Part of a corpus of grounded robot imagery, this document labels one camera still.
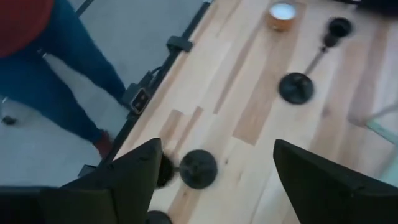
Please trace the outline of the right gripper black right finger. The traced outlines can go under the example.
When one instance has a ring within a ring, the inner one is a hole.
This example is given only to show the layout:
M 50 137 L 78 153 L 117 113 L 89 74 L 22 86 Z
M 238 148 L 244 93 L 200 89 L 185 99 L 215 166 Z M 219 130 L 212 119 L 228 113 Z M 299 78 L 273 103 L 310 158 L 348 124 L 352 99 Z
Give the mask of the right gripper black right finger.
M 398 188 L 278 139 L 273 159 L 301 224 L 398 224 Z

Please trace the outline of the green perforated metal shelf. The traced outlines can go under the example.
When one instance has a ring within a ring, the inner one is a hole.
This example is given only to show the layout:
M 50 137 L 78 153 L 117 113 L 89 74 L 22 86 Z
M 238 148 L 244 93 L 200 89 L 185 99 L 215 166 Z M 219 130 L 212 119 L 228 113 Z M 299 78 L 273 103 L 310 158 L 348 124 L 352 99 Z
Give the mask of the green perforated metal shelf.
M 353 125 L 362 126 L 366 129 L 371 130 L 372 132 L 376 133 L 378 136 L 382 137 L 394 146 L 395 155 L 391 156 L 391 159 L 387 163 L 387 166 L 382 169 L 379 180 L 398 187 L 398 134 L 394 133 L 391 130 L 388 130 L 387 128 L 376 122 L 378 118 L 381 118 L 389 113 L 394 113 L 395 111 L 398 112 L 398 101 L 376 113 L 373 113 L 363 118 L 359 118 L 355 115 L 349 115 L 348 121 Z

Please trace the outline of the black aluminium rig frame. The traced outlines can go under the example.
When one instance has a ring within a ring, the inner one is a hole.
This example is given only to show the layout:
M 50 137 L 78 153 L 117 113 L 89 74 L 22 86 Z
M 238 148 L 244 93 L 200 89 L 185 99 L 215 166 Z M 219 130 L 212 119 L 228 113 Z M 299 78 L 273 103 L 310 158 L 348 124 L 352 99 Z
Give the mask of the black aluminium rig frame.
M 203 0 L 203 4 L 199 8 L 197 13 L 195 14 L 193 19 L 187 26 L 187 28 L 184 30 L 183 34 L 181 36 L 173 35 L 173 36 L 169 37 L 169 39 L 166 43 L 166 46 L 169 51 L 169 56 L 165 59 L 164 63 L 161 66 L 159 66 L 160 70 L 157 73 L 157 76 L 155 79 L 154 94 L 156 92 L 158 92 L 158 88 L 159 88 L 160 84 L 163 82 L 164 78 L 167 76 L 167 73 L 172 68 L 172 65 L 174 65 L 179 54 L 181 52 L 189 53 L 191 51 L 191 49 L 193 48 L 193 42 L 190 40 L 190 37 L 193 35 L 194 31 L 197 29 L 199 23 L 202 21 L 204 15 L 206 14 L 208 8 L 211 6 L 212 3 L 213 3 L 213 0 Z M 130 133 L 132 128 L 135 126 L 135 124 L 137 123 L 140 116 L 141 116 L 141 114 L 134 115 L 131 112 L 128 114 L 127 121 L 125 122 L 124 126 L 122 127 L 122 130 L 116 136 L 116 143 L 114 144 L 114 147 L 113 147 L 111 153 L 106 158 L 102 159 L 102 161 L 99 163 L 100 166 L 109 164 L 115 158 L 116 153 L 121 148 L 123 142 L 127 139 L 127 135 Z

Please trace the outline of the black metal candlestick holder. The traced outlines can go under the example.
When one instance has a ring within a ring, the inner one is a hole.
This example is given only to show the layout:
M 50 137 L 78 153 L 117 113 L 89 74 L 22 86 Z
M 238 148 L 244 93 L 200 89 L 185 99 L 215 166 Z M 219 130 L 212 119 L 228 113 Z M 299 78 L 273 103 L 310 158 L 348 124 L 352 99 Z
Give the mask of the black metal candlestick holder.
M 166 187 L 179 174 L 183 183 L 192 189 L 204 189 L 210 186 L 218 174 L 214 156 L 208 151 L 196 149 L 187 153 L 180 164 L 175 165 L 166 154 L 162 154 L 157 188 Z
M 303 73 L 288 73 L 280 79 L 279 95 L 288 103 L 302 105 L 312 99 L 315 85 L 310 78 L 323 56 L 329 49 L 338 46 L 342 39 L 353 32 L 353 23 L 345 17 L 333 17 L 328 21 L 322 37 L 322 45 Z
M 173 224 L 170 217 L 161 211 L 151 210 L 147 213 L 145 224 Z

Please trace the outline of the amber glass jar candle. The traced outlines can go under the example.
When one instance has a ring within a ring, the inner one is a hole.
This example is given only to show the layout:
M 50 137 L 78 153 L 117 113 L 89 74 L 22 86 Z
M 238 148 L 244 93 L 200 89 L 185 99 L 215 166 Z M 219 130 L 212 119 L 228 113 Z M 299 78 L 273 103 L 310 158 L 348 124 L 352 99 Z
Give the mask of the amber glass jar candle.
M 278 32 L 289 30 L 296 18 L 295 6 L 287 2 L 276 2 L 271 5 L 267 12 L 267 25 Z

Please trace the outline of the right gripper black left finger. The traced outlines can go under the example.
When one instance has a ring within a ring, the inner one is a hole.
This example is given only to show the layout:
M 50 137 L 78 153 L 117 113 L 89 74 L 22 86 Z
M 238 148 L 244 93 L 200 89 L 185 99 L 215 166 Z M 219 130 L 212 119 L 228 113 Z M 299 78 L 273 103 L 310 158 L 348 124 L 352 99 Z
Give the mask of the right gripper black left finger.
M 61 187 L 0 186 L 0 224 L 144 224 L 161 157 L 153 138 Z

